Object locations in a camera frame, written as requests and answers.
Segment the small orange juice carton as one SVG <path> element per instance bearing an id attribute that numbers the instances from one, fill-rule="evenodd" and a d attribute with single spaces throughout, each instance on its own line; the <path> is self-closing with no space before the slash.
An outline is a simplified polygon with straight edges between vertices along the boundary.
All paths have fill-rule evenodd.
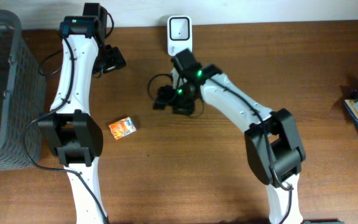
<path id="1" fill-rule="evenodd" d="M 115 121 L 108 127 L 115 140 L 119 140 L 137 131 L 137 128 L 130 117 L 125 117 L 119 121 Z"/>

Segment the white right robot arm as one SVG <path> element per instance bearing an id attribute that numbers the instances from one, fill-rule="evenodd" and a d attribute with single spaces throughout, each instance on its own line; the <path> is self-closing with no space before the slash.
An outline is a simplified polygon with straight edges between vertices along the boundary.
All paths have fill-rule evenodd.
<path id="1" fill-rule="evenodd" d="M 306 152 L 293 115 L 274 111 L 236 87 L 214 64 L 202 66 L 189 49 L 171 58 L 167 74 L 172 84 L 161 86 L 153 98 L 155 110 L 195 117 L 201 100 L 220 111 L 244 134 L 248 165 L 267 190 L 270 223 L 303 223 L 298 181 Z"/>

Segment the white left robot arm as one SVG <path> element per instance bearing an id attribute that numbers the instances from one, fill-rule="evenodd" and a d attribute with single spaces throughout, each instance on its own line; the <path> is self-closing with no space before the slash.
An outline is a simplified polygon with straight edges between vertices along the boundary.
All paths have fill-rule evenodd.
<path id="1" fill-rule="evenodd" d="M 90 115 L 90 87 L 100 77 L 126 66 L 117 47 L 105 43 L 112 21 L 99 3 L 87 2 L 80 16 L 60 23 L 63 63 L 57 94 L 50 112 L 37 122 L 59 172 L 67 174 L 73 193 L 77 223 L 108 223 L 98 179 L 103 133 Z"/>

